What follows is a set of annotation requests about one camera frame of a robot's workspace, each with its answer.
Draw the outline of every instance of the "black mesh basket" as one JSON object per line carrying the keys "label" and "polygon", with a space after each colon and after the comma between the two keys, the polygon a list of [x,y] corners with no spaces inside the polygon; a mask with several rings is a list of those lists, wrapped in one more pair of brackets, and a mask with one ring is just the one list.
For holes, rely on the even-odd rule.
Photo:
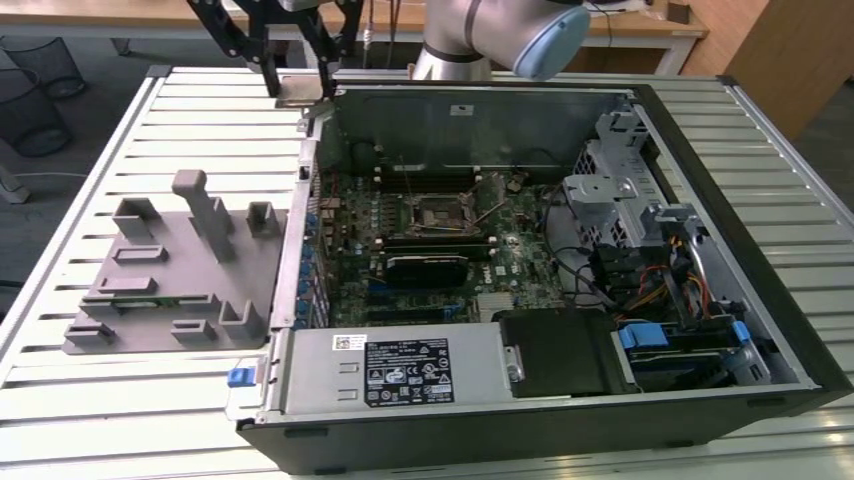
{"label": "black mesh basket", "polygon": [[70,141],[70,132],[30,70],[0,70],[0,138],[24,157],[40,157]]}
{"label": "black mesh basket", "polygon": [[0,48],[14,65],[38,74],[41,88],[50,98],[73,97],[85,90],[85,81],[61,38],[0,37]]}

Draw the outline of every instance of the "blue tab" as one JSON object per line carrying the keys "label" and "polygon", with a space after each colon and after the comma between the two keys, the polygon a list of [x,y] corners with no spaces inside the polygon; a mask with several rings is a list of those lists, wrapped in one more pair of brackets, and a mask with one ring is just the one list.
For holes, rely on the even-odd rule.
{"label": "blue tab", "polygon": [[738,341],[742,343],[747,343],[750,341],[750,330],[747,330],[747,325],[740,320],[732,322],[732,330],[735,330],[735,336],[738,337]]}
{"label": "blue tab", "polygon": [[665,347],[669,345],[664,329],[657,323],[644,322],[625,325],[619,331],[619,341],[624,349],[635,347]]}
{"label": "blue tab", "polygon": [[254,367],[232,368],[228,372],[228,388],[254,386]]}
{"label": "blue tab", "polygon": [[623,348],[628,350],[629,348],[635,348],[635,337],[631,336],[631,331],[628,328],[623,328],[619,332],[619,342],[623,344]]}

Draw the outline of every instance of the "warning label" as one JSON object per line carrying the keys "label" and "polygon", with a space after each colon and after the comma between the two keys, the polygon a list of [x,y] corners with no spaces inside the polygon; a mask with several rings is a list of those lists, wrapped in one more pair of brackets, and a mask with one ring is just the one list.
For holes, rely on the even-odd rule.
{"label": "warning label", "polygon": [[364,344],[364,403],[397,407],[453,401],[447,338]]}

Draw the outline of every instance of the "table leg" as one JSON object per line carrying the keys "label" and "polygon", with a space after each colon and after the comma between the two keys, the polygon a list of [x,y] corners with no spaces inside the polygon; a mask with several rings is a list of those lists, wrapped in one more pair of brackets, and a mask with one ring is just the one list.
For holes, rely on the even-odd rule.
{"label": "table leg", "polygon": [[130,54],[130,39],[129,38],[110,38],[112,48],[116,49],[116,53],[121,57],[126,57]]}
{"label": "table leg", "polygon": [[655,75],[679,75],[695,43],[696,37],[679,37],[672,39],[669,48],[664,52],[661,61],[655,69]]}

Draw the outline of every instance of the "floor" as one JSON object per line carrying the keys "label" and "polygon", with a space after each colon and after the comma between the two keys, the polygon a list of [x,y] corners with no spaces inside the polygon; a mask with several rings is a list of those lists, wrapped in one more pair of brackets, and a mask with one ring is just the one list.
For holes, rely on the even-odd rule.
{"label": "floor", "polygon": [[[128,57],[114,54],[105,39],[69,39],[68,48],[88,82],[86,92],[57,103],[74,135],[58,153],[38,159],[18,157],[0,143],[0,163],[13,173],[85,174],[112,135],[149,65],[241,66],[209,41],[134,40]],[[0,68],[10,62],[0,58]],[[854,86],[842,87],[796,142],[800,153],[848,207],[854,207]],[[24,281],[73,200],[82,178],[26,177],[30,201],[0,202],[0,280]],[[16,290],[0,287],[0,319]]]}

